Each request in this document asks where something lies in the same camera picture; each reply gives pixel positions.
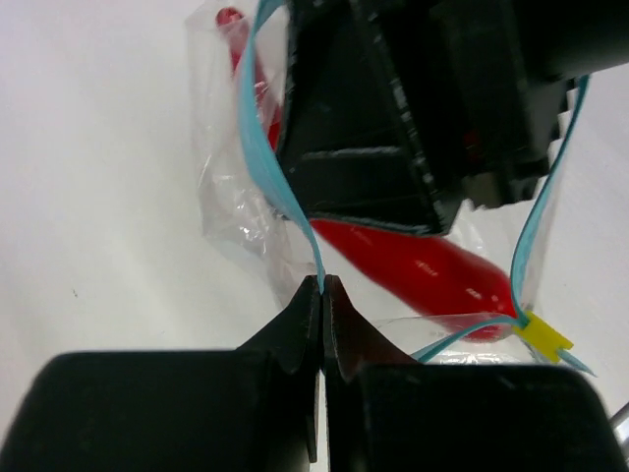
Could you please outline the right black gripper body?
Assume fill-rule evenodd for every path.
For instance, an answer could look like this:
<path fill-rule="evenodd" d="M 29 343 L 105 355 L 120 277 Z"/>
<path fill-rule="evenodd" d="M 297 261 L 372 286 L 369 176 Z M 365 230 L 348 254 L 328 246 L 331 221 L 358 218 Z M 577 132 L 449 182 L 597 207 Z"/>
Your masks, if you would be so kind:
<path fill-rule="evenodd" d="M 382 36 L 434 206 L 530 200 L 580 77 L 628 60 L 624 1 L 395 1 Z"/>

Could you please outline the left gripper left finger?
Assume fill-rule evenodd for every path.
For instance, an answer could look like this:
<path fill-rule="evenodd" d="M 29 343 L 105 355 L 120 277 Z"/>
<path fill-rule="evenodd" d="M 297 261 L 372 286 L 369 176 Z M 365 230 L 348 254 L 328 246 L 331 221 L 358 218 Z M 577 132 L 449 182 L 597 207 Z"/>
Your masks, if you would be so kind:
<path fill-rule="evenodd" d="M 321 299 L 231 350 L 72 352 L 34 378 L 5 471 L 306 471 L 316 461 Z"/>

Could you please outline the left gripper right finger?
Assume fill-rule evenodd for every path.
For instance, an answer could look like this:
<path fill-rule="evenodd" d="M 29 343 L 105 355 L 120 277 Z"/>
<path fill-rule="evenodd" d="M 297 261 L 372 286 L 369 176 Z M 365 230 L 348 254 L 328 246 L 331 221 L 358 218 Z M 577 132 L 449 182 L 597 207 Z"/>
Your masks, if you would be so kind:
<path fill-rule="evenodd" d="M 329 275 L 321 299 L 333 471 L 623 471 L 600 399 L 544 365 L 427 365 L 392 344 Z"/>

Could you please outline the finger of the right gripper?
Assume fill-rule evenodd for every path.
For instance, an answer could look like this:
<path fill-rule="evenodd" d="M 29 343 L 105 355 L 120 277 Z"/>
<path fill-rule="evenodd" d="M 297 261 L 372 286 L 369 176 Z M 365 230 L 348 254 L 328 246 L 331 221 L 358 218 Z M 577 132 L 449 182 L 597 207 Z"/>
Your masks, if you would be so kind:
<path fill-rule="evenodd" d="M 291 1 L 278 163 L 305 215 L 444 235 L 460 204 L 427 203 L 410 121 L 382 36 L 395 1 Z"/>

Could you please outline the red fake chili pepper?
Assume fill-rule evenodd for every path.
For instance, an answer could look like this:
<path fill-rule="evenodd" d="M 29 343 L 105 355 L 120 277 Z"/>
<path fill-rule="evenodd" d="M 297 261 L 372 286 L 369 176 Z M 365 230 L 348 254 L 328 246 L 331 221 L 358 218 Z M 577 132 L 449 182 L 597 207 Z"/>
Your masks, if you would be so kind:
<path fill-rule="evenodd" d="M 245 15 L 235 7 L 225 7 L 216 14 L 215 23 L 229 45 L 232 71 L 253 75 L 246 87 L 255 107 L 246 117 L 264 138 L 254 146 L 244 146 L 244 159 L 254 182 L 270 196 L 277 188 L 271 179 L 279 171 L 275 151 L 282 107 L 259 58 L 246 56 L 252 28 Z M 510 281 L 488 260 L 442 237 L 417 238 L 304 216 L 297 222 L 309 242 L 322 236 L 371 281 L 443 326 L 450 339 L 494 342 L 511 334 L 516 311 Z"/>

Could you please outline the clear zip top bag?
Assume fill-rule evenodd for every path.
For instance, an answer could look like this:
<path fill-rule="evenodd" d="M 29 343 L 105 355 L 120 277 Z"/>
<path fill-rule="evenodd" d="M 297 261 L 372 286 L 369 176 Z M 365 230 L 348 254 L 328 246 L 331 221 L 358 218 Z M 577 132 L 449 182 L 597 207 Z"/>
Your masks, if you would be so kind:
<path fill-rule="evenodd" d="M 585 364 L 535 311 L 567 148 L 628 5 L 206 1 L 186 21 L 204 234 L 287 303 L 321 245 L 443 335 Z"/>

